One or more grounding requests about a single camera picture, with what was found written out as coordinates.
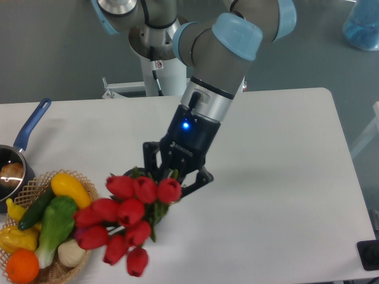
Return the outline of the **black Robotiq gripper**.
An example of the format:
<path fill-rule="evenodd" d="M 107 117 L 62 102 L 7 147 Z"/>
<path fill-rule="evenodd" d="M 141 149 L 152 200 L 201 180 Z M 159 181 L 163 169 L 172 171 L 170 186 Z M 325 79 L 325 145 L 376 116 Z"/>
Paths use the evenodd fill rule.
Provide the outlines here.
<path fill-rule="evenodd" d="M 205 157 L 220 126 L 220 122 L 191 114 L 183 105 L 178 105 L 161 141 L 143 143 L 146 174 L 150 173 L 153 178 L 162 177 L 163 172 L 157 163 L 157 153 L 160 151 L 163 170 L 176 169 L 180 177 L 198 170 L 194 183 L 181 186 L 182 198 L 211 183 L 213 175 L 204 166 Z"/>

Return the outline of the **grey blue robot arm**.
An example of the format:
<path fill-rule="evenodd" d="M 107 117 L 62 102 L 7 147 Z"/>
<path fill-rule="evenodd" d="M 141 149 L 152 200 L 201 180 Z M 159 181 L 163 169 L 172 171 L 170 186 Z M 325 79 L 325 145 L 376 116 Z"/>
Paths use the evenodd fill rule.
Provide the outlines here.
<path fill-rule="evenodd" d="M 187 196 L 212 182 L 205 157 L 262 43 L 286 36 L 297 21 L 292 1 L 226 1 L 227 12 L 188 22 L 176 1 L 93 1 L 110 34 L 127 33 L 140 59 L 147 96 L 180 96 L 166 135 L 143 145 L 144 171 L 154 180 L 174 170 Z"/>

